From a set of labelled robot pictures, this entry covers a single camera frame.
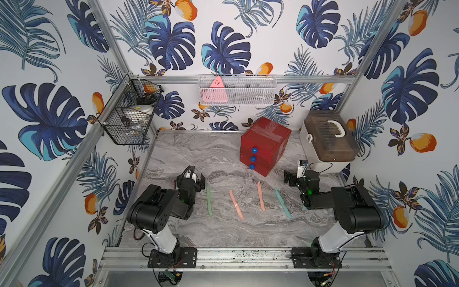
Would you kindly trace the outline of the teal fruit knife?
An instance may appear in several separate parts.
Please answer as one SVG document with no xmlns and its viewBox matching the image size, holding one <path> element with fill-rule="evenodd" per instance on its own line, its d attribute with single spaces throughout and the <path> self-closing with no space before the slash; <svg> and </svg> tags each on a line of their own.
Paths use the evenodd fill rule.
<svg viewBox="0 0 459 287">
<path fill-rule="evenodd" d="M 287 216 L 289 219 L 292 219 L 293 216 L 291 215 L 289 209 L 286 207 L 286 204 L 285 204 L 285 202 L 284 202 L 284 200 L 283 200 L 283 198 L 282 198 L 280 192 L 279 192 L 277 189 L 275 189 L 275 190 L 274 190 L 274 193 L 275 193 L 275 195 L 276 195 L 276 197 L 277 197 L 277 199 L 278 199 L 278 201 L 279 201 L 279 203 L 280 203 L 280 205 L 281 205 L 281 207 L 282 207 L 284 213 L 286 214 L 286 216 Z"/>
</svg>

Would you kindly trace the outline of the pink fruit knife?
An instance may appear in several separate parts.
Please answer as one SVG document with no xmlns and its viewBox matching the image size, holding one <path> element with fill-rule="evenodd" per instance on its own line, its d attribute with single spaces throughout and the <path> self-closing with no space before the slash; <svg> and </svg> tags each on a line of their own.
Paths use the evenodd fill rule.
<svg viewBox="0 0 459 287">
<path fill-rule="evenodd" d="M 265 205 L 264 205 L 263 193 L 262 193 L 262 187 L 261 187 L 260 181 L 257 182 L 257 192 L 258 192 L 259 204 L 260 204 L 261 210 L 265 211 Z"/>
<path fill-rule="evenodd" d="M 242 213 L 242 211 L 241 211 L 241 209 L 240 209 L 240 207 L 239 207 L 239 204 L 237 203 L 237 201 L 236 201 L 236 199 L 235 199 L 233 190 L 230 190 L 230 191 L 229 191 L 229 196 L 230 196 L 230 198 L 231 198 L 231 200 L 232 200 L 232 202 L 233 202 L 233 205 L 234 205 L 234 207 L 235 207 L 235 210 L 236 210 L 236 213 L 237 213 L 238 217 L 239 217 L 241 220 L 244 220 L 245 218 L 244 218 L 243 213 Z"/>
</svg>

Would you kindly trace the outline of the red three-drawer box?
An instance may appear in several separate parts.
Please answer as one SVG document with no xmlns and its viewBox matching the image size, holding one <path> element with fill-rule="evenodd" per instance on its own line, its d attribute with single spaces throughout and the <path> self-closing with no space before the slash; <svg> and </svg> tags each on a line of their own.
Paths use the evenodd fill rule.
<svg viewBox="0 0 459 287">
<path fill-rule="evenodd" d="M 240 161 L 267 177 L 282 157 L 292 131 L 261 117 L 241 137 Z"/>
</svg>

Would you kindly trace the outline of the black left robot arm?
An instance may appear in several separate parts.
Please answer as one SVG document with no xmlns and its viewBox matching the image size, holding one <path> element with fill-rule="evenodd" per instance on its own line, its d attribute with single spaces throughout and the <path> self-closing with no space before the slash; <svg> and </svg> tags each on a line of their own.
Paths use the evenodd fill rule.
<svg viewBox="0 0 459 287">
<path fill-rule="evenodd" d="M 194 166 L 188 166 L 177 176 L 175 183 L 175 189 L 149 185 L 127 214 L 127 221 L 153 244 L 148 256 L 151 269 L 196 267 L 197 249 L 180 246 L 167 223 L 171 216 L 180 220 L 190 218 L 196 194 L 206 187 L 206 177 L 197 174 Z"/>
</svg>

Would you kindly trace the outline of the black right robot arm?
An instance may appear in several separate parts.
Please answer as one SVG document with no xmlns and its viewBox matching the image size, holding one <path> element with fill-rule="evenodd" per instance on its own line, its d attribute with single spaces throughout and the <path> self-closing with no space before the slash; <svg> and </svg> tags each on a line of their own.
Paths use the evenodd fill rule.
<svg viewBox="0 0 459 287">
<path fill-rule="evenodd" d="M 283 172 L 283 182 L 300 191 L 307 210 L 332 209 L 337 222 L 306 248 L 292 249 L 291 259 L 296 269 L 330 269 L 342 267 L 341 248 L 364 234 L 381 230 L 385 219 L 380 208 L 361 185 L 332 187 L 319 190 L 319 172 L 305 170 L 302 176 Z"/>
</svg>

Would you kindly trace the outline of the green fruit knife right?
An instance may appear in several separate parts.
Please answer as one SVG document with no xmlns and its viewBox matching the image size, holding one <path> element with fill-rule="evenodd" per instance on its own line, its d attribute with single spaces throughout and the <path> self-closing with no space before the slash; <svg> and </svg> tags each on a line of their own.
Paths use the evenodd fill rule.
<svg viewBox="0 0 459 287">
<path fill-rule="evenodd" d="M 209 216 L 212 216 L 213 215 L 212 192 L 209 186 L 207 186 L 206 188 L 206 200 L 207 200 L 208 214 Z"/>
</svg>

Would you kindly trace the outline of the brown lidded storage box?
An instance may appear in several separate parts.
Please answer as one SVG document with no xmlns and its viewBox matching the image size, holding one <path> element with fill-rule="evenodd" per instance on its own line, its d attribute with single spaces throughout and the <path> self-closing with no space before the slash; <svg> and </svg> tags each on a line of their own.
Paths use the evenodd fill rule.
<svg viewBox="0 0 459 287">
<path fill-rule="evenodd" d="M 359 153 L 351 131 L 332 110 L 309 110 L 300 141 L 309 168 L 323 174 L 340 173 Z"/>
</svg>

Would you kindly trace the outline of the white object in basket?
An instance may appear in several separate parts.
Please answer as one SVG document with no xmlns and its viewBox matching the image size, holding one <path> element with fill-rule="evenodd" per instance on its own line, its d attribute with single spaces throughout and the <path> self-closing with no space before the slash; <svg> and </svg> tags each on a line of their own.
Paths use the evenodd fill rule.
<svg viewBox="0 0 459 287">
<path fill-rule="evenodd" d="M 153 107 L 150 105 L 136 105 L 124 108 L 124 122 L 131 125 L 137 123 L 146 123 L 150 120 L 153 114 Z"/>
</svg>

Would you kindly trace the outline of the pink triangle object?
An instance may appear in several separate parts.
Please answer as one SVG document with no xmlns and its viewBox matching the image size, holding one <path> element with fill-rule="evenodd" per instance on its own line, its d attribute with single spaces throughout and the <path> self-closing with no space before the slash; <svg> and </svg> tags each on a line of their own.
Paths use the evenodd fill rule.
<svg viewBox="0 0 459 287">
<path fill-rule="evenodd" d="M 221 76 L 217 76 L 210 87 L 202 90 L 204 104 L 224 104 L 228 102 L 228 95 Z"/>
</svg>

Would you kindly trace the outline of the clear mesh wall shelf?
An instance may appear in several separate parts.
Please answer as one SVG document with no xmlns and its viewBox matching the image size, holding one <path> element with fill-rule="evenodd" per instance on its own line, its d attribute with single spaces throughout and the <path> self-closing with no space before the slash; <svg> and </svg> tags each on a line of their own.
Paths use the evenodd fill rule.
<svg viewBox="0 0 459 287">
<path fill-rule="evenodd" d="M 210 87 L 217 76 L 223 79 L 228 102 L 204 104 L 202 90 Z M 201 75 L 198 77 L 197 86 L 200 89 L 200 103 L 203 105 L 266 106 L 274 103 L 277 79 L 271 75 Z"/>
</svg>

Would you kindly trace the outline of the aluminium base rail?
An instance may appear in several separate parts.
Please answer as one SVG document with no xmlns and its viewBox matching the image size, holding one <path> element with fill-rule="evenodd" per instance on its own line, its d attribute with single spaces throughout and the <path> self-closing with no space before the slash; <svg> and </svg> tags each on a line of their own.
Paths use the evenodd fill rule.
<svg viewBox="0 0 459 287">
<path fill-rule="evenodd" d="M 164 270 L 150 263 L 151 248 L 106 248 L 103 271 Z M 177 270 L 185 271 L 392 271 L 383 248 L 347 248 L 340 255 L 314 266 L 304 248 L 196 248 L 185 251 Z"/>
</svg>

